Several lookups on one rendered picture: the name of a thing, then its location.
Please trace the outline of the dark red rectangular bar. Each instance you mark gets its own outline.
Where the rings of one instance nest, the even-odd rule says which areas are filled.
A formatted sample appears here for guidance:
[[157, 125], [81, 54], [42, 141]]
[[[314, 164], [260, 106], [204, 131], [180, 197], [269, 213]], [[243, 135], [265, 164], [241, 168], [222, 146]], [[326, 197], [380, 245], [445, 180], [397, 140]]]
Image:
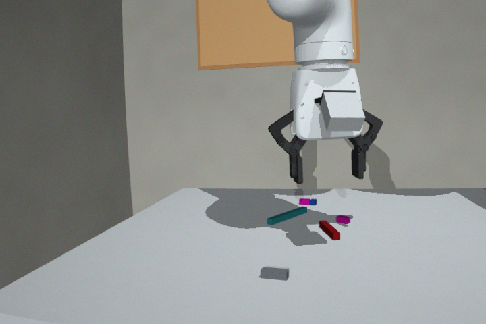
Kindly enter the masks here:
[[319, 221], [319, 227], [332, 239], [340, 240], [340, 233], [330, 225], [326, 220]]

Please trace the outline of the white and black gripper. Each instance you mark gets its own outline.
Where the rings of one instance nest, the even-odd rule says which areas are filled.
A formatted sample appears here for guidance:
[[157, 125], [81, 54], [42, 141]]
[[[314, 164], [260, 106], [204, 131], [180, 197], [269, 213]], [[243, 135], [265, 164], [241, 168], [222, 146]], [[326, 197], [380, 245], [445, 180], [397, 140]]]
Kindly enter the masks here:
[[[364, 121], [369, 124], [369, 130], [364, 136], [361, 136], [363, 125], [360, 131], [326, 132], [320, 105], [315, 103], [315, 98], [321, 97], [323, 90], [355, 90], [362, 107], [358, 77], [355, 68], [351, 68], [351, 65], [302, 66], [292, 72], [290, 112], [271, 124], [268, 130], [276, 143], [289, 154], [290, 177], [294, 178], [297, 184], [303, 183], [300, 150], [307, 140], [348, 138], [354, 145], [352, 175], [363, 179], [366, 171], [366, 151], [377, 138], [383, 122], [363, 109]], [[292, 122], [296, 133], [292, 132]], [[288, 124], [290, 133], [294, 136], [290, 143], [281, 133]]]

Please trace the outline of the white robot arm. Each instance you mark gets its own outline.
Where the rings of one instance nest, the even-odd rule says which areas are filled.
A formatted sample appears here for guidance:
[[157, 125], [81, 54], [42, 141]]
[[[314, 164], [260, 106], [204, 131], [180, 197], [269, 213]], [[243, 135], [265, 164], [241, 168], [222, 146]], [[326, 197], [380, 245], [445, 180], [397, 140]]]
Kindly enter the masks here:
[[[295, 64], [347, 64], [354, 60], [350, 0], [267, 2], [275, 15], [293, 25]], [[361, 130], [365, 115], [355, 90], [323, 90], [315, 103], [320, 104], [327, 131]]]

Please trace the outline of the turquoise rod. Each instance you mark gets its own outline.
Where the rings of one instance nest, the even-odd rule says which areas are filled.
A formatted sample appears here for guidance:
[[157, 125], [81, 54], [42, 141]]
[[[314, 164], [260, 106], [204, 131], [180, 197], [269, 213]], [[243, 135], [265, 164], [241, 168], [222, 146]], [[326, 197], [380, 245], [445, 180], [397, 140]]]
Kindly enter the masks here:
[[293, 209], [291, 211], [287, 211], [285, 213], [267, 218], [267, 224], [268, 225], [275, 225], [276, 223], [280, 223], [282, 221], [291, 219], [293, 217], [302, 215], [304, 213], [307, 213], [307, 207], [299, 207], [297, 209]]

